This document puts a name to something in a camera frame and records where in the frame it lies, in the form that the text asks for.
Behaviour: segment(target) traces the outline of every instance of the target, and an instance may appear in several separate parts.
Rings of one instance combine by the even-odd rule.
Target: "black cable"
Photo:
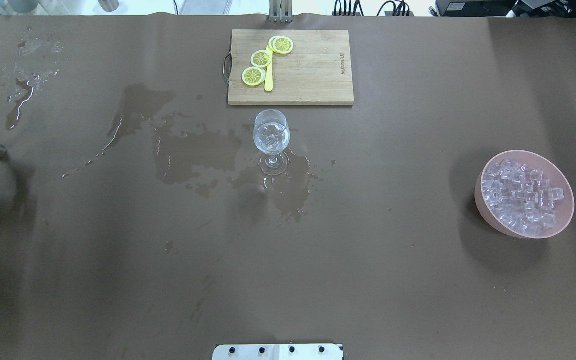
[[[393,0],[388,0],[381,5],[381,7],[379,8],[379,11],[377,11],[377,16],[379,16],[379,14],[382,13],[382,10],[386,6],[386,4],[392,4],[392,13],[393,14],[395,13],[395,10],[397,9],[397,4]]]
[[[399,6],[397,7],[397,16],[400,17],[407,17],[410,16],[410,5],[402,0]]]
[[[406,5],[406,2],[400,2],[399,6],[397,6],[397,11],[392,13],[392,16],[403,16],[402,9]]]
[[[361,1],[357,0],[354,2],[354,10],[352,10],[352,16],[357,16],[357,7],[359,6],[359,13],[364,16],[364,9],[362,8]]]

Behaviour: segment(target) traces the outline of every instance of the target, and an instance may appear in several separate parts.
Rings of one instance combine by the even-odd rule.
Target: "yellow knife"
[[[263,83],[263,89],[267,92],[271,92],[275,87],[273,82],[273,55],[275,52],[270,48],[270,45],[266,46],[265,50],[270,53],[270,64],[265,68],[265,82]]]

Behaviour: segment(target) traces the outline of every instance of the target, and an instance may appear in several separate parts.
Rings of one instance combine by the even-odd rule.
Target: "water spill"
[[[11,111],[6,119],[6,129],[13,130],[17,127],[19,123],[19,119],[21,118],[21,107],[32,98],[33,94],[35,93],[35,88],[29,85],[29,81],[23,82],[19,79],[16,80],[16,86],[20,87],[21,89],[25,90],[25,95],[19,100],[15,100],[13,111]]]
[[[217,188],[218,181],[213,180],[210,184],[197,184],[194,192],[202,198],[210,198],[210,192]]]
[[[155,91],[139,83],[123,90],[119,110],[112,119],[112,126],[107,133],[110,142],[103,148],[105,151],[126,136],[134,135],[142,129],[146,117],[153,118],[175,97],[174,91]]]
[[[297,156],[289,148],[285,153],[288,155],[288,169],[281,175],[267,176],[256,165],[245,168],[237,178],[228,178],[228,182],[233,189],[246,184],[261,185],[281,216],[289,223],[292,220],[299,223],[302,215],[308,214],[304,212],[304,205],[311,194],[308,189],[311,180],[320,177],[309,173],[311,162],[307,157]]]
[[[242,147],[242,141],[233,130],[227,134],[212,132],[206,125],[200,125],[203,132],[182,132],[180,136],[172,133],[172,123],[164,123],[155,129],[154,153],[157,178],[166,184],[185,183],[200,174],[193,167],[205,167],[220,171],[235,171],[235,157]],[[195,189],[204,196],[210,189],[204,185]]]
[[[18,51],[14,63],[4,68],[2,76],[8,84],[14,79],[29,80],[28,85],[34,88],[35,93],[41,91],[50,77],[57,75],[58,69],[52,63],[58,63],[60,52],[64,50],[60,39],[53,39],[55,32],[37,35],[30,36],[28,30],[21,36],[16,45]]]

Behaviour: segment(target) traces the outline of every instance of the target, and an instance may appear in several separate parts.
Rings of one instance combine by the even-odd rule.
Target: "brown table surface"
[[[348,29],[355,105],[282,107],[265,191],[222,59],[274,28]],[[576,359],[576,213],[513,239],[473,198],[514,149],[576,198],[576,20],[0,16],[0,143],[0,359]]]

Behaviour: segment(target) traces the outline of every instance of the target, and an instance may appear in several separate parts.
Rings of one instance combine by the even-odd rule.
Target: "bowl of ice cubes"
[[[562,171],[524,150],[490,159],[477,180],[475,202],[490,226],[521,239],[554,237],[575,212],[575,198]]]

